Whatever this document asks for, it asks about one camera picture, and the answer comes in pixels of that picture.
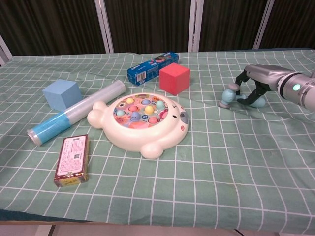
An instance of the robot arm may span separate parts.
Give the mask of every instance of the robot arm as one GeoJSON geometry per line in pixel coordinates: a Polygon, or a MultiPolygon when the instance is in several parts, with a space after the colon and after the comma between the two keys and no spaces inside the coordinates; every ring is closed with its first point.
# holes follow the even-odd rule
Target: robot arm
{"type": "Polygon", "coordinates": [[[266,92],[277,91],[282,98],[315,112],[315,73],[309,77],[280,66],[247,65],[235,83],[240,86],[249,79],[255,81],[256,89],[246,99],[238,99],[239,103],[250,105],[266,92]]]}

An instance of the table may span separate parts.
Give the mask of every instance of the table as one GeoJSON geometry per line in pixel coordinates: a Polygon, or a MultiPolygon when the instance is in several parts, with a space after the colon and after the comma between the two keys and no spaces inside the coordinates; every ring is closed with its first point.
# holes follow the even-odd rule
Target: table
{"type": "MultiPolygon", "coordinates": [[[[275,92],[260,109],[217,106],[247,64],[310,74],[315,50],[178,54],[190,68],[190,87],[178,96],[161,91],[158,78],[139,87],[127,79],[128,68],[159,54],[15,56],[0,67],[1,220],[29,213],[40,220],[315,234],[315,114],[275,92]],[[189,115],[187,136],[160,159],[146,160],[113,146],[85,118],[37,147],[26,130],[58,113],[42,90],[60,78],[76,81],[84,97],[118,79],[127,87],[123,95],[174,99],[189,115]],[[62,140],[80,134],[90,137],[89,180],[57,188],[62,140]]],[[[254,88],[248,81],[242,93],[254,88]]]]}

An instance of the white seal-shaped toy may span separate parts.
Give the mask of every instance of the white seal-shaped toy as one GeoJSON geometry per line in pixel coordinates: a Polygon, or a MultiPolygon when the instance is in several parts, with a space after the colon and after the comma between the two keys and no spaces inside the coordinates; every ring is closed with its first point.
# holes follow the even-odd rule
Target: white seal-shaped toy
{"type": "Polygon", "coordinates": [[[107,106],[96,102],[89,124],[103,129],[112,144],[157,159],[187,134],[188,116],[177,102],[154,93],[135,93],[107,106]]]}

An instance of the floor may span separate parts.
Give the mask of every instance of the floor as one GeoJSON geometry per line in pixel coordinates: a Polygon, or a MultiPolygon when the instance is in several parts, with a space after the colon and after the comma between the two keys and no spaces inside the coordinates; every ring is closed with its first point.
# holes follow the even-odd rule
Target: floor
{"type": "MultiPolygon", "coordinates": [[[[245,236],[279,236],[278,233],[241,231],[245,236]]],[[[236,231],[159,226],[114,225],[0,225],[1,236],[240,236],[236,231]]]]}

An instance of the plastic wrap roll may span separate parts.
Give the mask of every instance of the plastic wrap roll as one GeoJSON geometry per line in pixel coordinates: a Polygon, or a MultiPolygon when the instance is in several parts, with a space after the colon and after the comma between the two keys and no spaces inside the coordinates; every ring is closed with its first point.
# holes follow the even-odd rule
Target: plastic wrap roll
{"type": "Polygon", "coordinates": [[[40,146],[86,117],[92,110],[95,102],[103,101],[107,103],[120,96],[125,91],[126,87],[124,83],[117,80],[111,85],[104,87],[63,112],[37,125],[33,129],[27,130],[27,134],[36,145],[40,146]]]}

